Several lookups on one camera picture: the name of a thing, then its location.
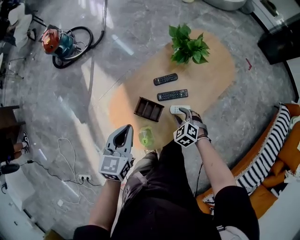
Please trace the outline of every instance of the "remote control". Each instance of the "remote control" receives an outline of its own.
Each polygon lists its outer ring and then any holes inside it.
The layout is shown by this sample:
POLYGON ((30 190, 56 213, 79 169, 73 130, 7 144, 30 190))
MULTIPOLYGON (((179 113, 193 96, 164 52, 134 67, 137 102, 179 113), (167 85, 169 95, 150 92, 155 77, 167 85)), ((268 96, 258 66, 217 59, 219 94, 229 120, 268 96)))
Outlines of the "remote control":
POLYGON ((189 105, 172 105, 170 107, 171 114, 184 114, 182 111, 179 110, 180 107, 191 109, 191 106, 189 105))
POLYGON ((159 101, 166 101, 171 99, 177 99, 177 98, 187 98, 188 97, 188 90, 177 90, 177 91, 170 91, 170 92, 162 92, 158 93, 157 99, 159 101))
POLYGON ((158 86, 158 85, 161 85, 161 84, 164 84, 164 83, 168 83, 168 82, 172 82, 172 81, 175 81, 178 79, 178 76, 176 73, 173 73, 173 74, 170 74, 170 75, 167 75, 167 76, 163 76, 163 77, 159 77, 159 78, 155 78, 153 80, 154 82, 154 85, 155 86, 158 86))

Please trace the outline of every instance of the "power strip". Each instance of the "power strip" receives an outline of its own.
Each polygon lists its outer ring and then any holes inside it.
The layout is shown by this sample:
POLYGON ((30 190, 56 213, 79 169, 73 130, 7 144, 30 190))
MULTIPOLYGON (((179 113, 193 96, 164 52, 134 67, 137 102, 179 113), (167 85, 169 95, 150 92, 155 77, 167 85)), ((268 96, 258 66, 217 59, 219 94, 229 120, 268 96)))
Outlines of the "power strip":
POLYGON ((91 175, 83 175, 83 174, 79 174, 79 175, 78 175, 79 181, 81 181, 82 178, 83 178, 84 180, 87 180, 87 178, 89 178, 89 181, 92 180, 92 176, 91 176, 91 175))

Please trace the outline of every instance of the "black remote control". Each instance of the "black remote control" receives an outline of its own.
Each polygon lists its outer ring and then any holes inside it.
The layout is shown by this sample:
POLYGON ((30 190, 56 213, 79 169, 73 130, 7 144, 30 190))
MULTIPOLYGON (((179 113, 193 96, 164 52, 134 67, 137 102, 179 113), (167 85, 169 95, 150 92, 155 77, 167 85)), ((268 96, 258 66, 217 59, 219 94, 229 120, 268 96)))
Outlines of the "black remote control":
POLYGON ((157 99, 159 101, 166 101, 171 99, 177 99, 177 98, 187 98, 188 97, 188 90, 177 90, 177 91, 170 91, 170 92, 162 92, 158 93, 157 99))
POLYGON ((158 85, 161 85, 161 84, 164 84, 164 83, 168 83, 168 82, 172 82, 172 81, 175 81, 178 79, 178 76, 176 73, 173 73, 173 74, 170 74, 170 75, 167 75, 167 76, 163 76, 163 77, 159 77, 159 78, 155 78, 153 80, 154 82, 154 85, 155 86, 158 86, 158 85))

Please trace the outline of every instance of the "green leaves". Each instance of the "green leaves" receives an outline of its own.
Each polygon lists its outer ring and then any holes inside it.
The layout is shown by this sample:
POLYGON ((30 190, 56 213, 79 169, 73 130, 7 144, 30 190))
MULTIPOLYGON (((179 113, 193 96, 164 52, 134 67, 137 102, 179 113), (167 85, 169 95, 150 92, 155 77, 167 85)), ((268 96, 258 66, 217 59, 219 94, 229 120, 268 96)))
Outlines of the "green leaves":
POLYGON ((184 36, 188 37, 189 34, 191 33, 191 29, 190 29, 186 24, 184 24, 184 25, 180 28, 180 32, 181 32, 184 36))
POLYGON ((177 28, 169 26, 169 35, 171 37, 173 37, 173 38, 176 37, 176 31, 177 31, 177 28))
POLYGON ((195 59, 195 61, 196 61, 197 63, 199 63, 200 60, 201 60, 201 53, 200 53, 199 51, 194 52, 194 54, 193 54, 193 59, 195 59))
POLYGON ((190 58, 196 64, 207 62, 205 57, 210 53, 207 51, 209 47, 203 41, 203 33, 197 39, 190 39, 190 33, 191 29, 186 24, 179 25, 177 28, 169 26, 169 35, 172 37, 172 48, 174 49, 171 60, 178 64, 186 64, 190 58))
POLYGON ((195 41, 189 41, 187 43, 187 47, 189 48, 189 50, 193 50, 193 48, 195 47, 195 41))

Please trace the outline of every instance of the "striped cushion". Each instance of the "striped cushion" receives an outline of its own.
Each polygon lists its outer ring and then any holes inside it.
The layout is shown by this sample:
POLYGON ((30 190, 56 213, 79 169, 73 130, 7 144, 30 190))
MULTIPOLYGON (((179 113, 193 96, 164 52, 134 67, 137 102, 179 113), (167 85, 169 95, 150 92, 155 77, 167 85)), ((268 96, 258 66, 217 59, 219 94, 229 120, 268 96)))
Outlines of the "striped cushion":
MULTIPOLYGON (((250 165, 235 177, 237 186, 244 187, 249 195, 252 194, 269 175, 270 169, 285 142, 290 119, 291 116, 287 107, 284 104, 279 104, 279 111, 274 124, 259 153, 251 161, 250 165)), ((213 194, 206 196, 203 201, 209 205, 215 205, 213 194)))

